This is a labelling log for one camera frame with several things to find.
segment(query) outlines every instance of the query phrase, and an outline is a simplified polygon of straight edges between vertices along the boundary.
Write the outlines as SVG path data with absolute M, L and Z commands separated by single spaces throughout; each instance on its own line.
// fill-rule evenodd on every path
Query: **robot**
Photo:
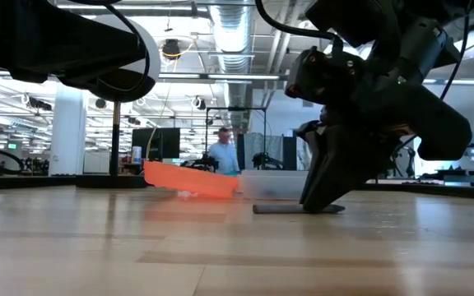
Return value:
M 325 106 L 320 120 L 297 132 L 313 152 L 298 205 L 303 212 L 327 211 L 391 168 L 392 155 L 406 144 L 401 136 L 421 139 L 424 160 L 462 157 L 472 139 L 469 122 L 421 83 L 431 69 L 462 60 L 443 25 L 463 16 L 468 25 L 474 0 L 318 0 L 305 13 L 318 31 L 279 24 L 261 0 L 256 5 L 278 30 L 332 40 L 331 53 L 312 47 L 296 59 L 285 91 Z M 343 52 L 339 36 L 353 47 L 374 41 L 369 57 Z

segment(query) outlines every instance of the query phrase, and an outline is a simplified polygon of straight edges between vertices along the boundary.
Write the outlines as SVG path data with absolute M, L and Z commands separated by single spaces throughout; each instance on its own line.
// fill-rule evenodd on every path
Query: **clear plastic container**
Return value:
M 298 201 L 308 174 L 307 171 L 245 170 L 239 177 L 239 190 L 250 199 Z

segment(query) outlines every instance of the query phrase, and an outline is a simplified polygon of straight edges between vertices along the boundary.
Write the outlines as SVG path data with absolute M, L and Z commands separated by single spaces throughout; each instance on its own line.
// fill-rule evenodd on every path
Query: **white column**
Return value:
M 87 103 L 88 99 L 82 90 L 58 83 L 49 175 L 83 173 Z

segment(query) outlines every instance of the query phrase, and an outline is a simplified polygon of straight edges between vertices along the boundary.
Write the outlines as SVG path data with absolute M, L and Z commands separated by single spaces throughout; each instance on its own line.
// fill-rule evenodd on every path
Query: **person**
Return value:
M 217 173 L 235 174 L 240 172 L 237 153 L 230 143 L 230 130 L 226 127 L 219 129 L 219 141 L 210 146 L 208 156 L 219 163 Z

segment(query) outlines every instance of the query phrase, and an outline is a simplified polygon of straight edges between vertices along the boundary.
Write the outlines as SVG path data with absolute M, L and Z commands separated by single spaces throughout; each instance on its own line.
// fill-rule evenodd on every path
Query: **orange object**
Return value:
M 144 179 L 155 187 L 196 192 L 213 197 L 232 197 L 239 185 L 237 177 L 229 177 L 174 164 L 144 162 Z

